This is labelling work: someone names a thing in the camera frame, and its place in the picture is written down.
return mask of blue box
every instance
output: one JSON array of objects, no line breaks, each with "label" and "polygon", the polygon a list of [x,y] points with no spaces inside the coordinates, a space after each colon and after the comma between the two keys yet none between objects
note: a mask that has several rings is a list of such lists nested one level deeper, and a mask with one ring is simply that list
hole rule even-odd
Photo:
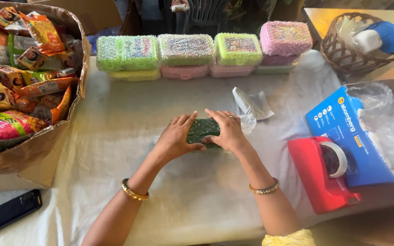
[{"label": "blue box", "polygon": [[357,112],[363,104],[346,91],[342,86],[306,114],[313,136],[328,137],[342,148],[348,186],[394,182],[394,174],[359,124]]}]

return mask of yellow sleeve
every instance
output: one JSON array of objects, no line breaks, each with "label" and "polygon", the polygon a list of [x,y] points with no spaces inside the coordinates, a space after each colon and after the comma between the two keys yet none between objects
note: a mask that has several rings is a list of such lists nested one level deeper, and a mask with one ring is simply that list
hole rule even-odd
[{"label": "yellow sleeve", "polygon": [[262,240],[262,246],[316,246],[314,243],[313,235],[309,230],[300,230],[291,235],[269,236],[265,235]]}]

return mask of woman's right hand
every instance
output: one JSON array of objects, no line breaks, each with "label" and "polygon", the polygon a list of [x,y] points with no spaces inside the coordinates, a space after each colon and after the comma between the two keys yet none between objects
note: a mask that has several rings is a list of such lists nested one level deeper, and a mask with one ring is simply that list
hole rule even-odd
[{"label": "woman's right hand", "polygon": [[241,119],[238,115],[229,111],[214,112],[209,109],[205,109],[205,112],[209,114],[209,118],[213,118],[220,125],[220,136],[208,135],[201,140],[202,143],[215,143],[234,154],[251,147],[241,131]]}]

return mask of mobile phone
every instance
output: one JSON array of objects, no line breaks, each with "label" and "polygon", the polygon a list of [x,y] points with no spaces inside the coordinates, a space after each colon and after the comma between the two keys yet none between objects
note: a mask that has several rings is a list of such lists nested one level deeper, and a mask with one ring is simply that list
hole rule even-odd
[{"label": "mobile phone", "polygon": [[0,229],[31,214],[42,207],[40,191],[30,190],[0,205]]}]

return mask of tape roll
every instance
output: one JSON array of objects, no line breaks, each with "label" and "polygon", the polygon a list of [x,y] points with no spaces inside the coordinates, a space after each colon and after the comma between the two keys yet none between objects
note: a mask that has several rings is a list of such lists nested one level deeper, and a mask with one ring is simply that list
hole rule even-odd
[{"label": "tape roll", "polygon": [[[336,145],[333,142],[319,142],[319,145],[324,146],[328,150],[331,149],[336,154],[338,159],[338,169],[336,171],[332,171],[332,173],[329,173],[328,171],[328,176],[330,178],[338,178],[343,176],[346,173],[346,169],[347,169],[347,158],[342,148],[340,148],[338,145]],[[328,166],[335,163],[326,163],[326,161],[327,160],[325,160],[325,164],[327,165],[327,170],[329,170]]]}]

